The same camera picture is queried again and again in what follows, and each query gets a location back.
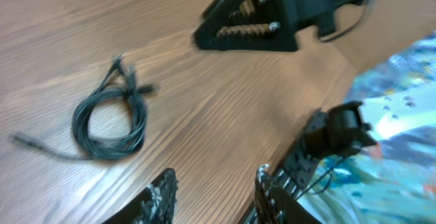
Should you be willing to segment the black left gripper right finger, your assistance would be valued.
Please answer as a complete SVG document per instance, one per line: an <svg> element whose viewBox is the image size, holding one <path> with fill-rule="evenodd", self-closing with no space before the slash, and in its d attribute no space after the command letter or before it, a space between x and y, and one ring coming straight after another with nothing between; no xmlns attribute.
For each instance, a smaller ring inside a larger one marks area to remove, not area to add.
<svg viewBox="0 0 436 224"><path fill-rule="evenodd" d="M255 175L254 205L259 224L320 224L261 165Z"/></svg>

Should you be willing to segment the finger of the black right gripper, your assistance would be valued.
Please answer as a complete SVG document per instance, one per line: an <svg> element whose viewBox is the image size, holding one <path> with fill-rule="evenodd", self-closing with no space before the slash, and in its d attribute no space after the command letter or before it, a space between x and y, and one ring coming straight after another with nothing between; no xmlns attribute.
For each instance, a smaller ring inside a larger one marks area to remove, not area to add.
<svg viewBox="0 0 436 224"><path fill-rule="evenodd" d="M295 52L290 0L213 0L193 34L201 50Z"/></svg>

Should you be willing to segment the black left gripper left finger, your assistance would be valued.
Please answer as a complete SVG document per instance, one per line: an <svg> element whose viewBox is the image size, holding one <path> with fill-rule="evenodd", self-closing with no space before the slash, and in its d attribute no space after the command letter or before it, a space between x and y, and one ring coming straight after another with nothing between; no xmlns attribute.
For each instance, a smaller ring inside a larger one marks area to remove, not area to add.
<svg viewBox="0 0 436 224"><path fill-rule="evenodd" d="M103 224L173 224L177 190L176 172L166 168Z"/></svg>

